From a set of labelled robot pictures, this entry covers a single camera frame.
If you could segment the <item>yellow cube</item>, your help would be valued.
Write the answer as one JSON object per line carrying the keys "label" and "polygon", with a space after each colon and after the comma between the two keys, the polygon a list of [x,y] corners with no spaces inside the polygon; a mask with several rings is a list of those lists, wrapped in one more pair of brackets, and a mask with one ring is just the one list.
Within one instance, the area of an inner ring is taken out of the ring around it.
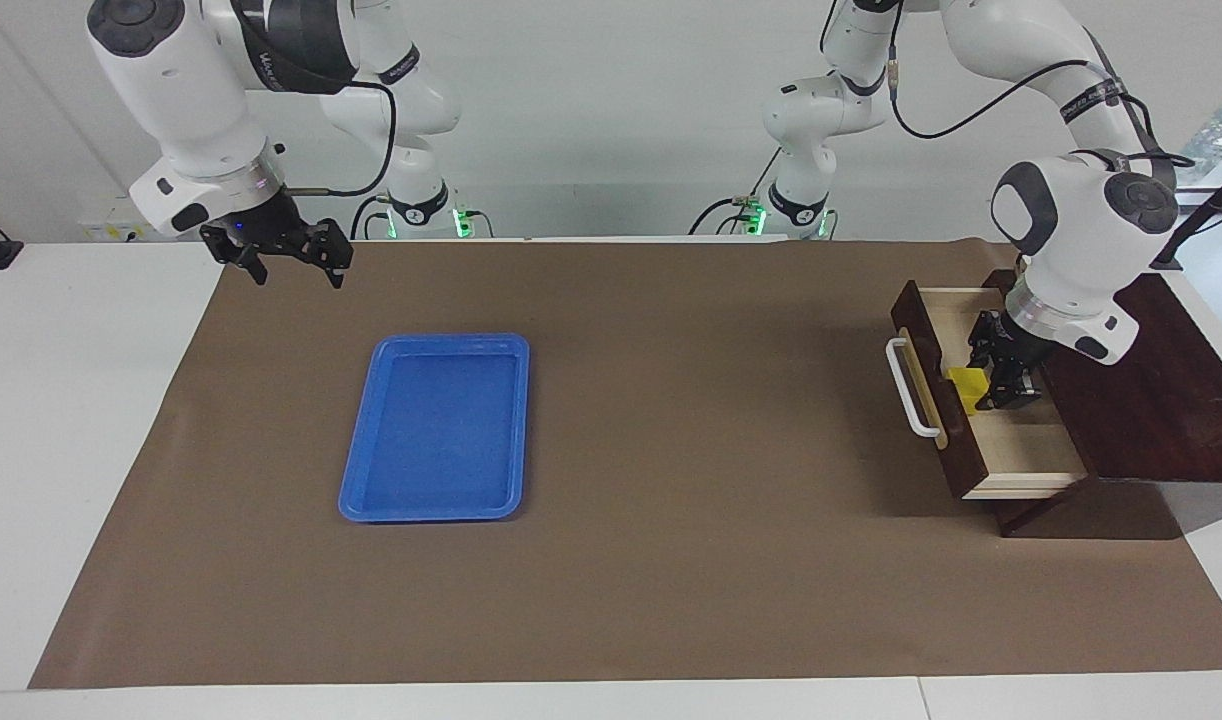
{"label": "yellow cube", "polygon": [[949,366],[946,378],[954,384],[967,416],[978,414],[980,403],[989,399],[991,384],[987,372],[978,366]]}

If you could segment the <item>dark wooden drawer cabinet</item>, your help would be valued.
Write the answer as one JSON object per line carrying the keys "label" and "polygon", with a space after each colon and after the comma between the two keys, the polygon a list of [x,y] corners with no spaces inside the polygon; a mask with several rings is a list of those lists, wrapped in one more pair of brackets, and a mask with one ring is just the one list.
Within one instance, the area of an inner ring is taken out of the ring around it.
{"label": "dark wooden drawer cabinet", "polygon": [[1138,323],[1122,361],[1058,347],[1039,369],[1086,474],[1053,498],[996,502],[1007,538],[1172,542],[1222,520],[1222,359],[1163,275],[1117,302]]}

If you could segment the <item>blue plastic tray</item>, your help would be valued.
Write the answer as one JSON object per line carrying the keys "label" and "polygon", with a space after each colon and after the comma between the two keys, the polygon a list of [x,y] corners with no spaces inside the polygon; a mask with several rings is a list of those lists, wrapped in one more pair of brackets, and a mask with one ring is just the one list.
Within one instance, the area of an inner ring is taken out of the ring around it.
{"label": "blue plastic tray", "polygon": [[358,524],[499,521],[524,495],[530,346],[514,332],[374,347],[338,493]]}

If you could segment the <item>black clamp stand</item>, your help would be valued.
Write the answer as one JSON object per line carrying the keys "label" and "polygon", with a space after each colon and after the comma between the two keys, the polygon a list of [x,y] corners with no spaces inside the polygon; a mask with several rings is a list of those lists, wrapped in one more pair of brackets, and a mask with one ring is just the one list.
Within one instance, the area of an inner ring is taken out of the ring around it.
{"label": "black clamp stand", "polygon": [[1201,205],[1193,209],[1191,214],[1188,214],[1187,219],[1178,224],[1163,249],[1151,262],[1150,268],[1152,270],[1179,270],[1180,265],[1176,258],[1183,243],[1196,233],[1205,232],[1207,222],[1218,215],[1222,215],[1222,185],[1216,187]]}

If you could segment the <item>window with greenery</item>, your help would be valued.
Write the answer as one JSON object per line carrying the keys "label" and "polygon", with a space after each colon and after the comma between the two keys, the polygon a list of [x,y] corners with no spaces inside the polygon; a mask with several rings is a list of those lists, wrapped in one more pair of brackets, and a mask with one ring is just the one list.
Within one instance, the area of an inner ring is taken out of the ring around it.
{"label": "window with greenery", "polygon": [[1180,188],[1215,188],[1222,185],[1222,105],[1183,145],[1180,154],[1193,160],[1193,167],[1177,172]]}

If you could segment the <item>brown table mat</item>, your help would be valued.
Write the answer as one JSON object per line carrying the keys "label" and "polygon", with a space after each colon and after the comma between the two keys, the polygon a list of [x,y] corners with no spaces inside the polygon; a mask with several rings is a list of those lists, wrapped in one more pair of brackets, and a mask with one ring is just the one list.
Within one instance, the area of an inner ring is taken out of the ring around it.
{"label": "brown table mat", "polygon": [[[1173,542],[1004,539],[884,357],[996,243],[364,243],[222,270],[31,688],[1222,669]],[[356,524],[375,345],[530,345],[510,520]]]}

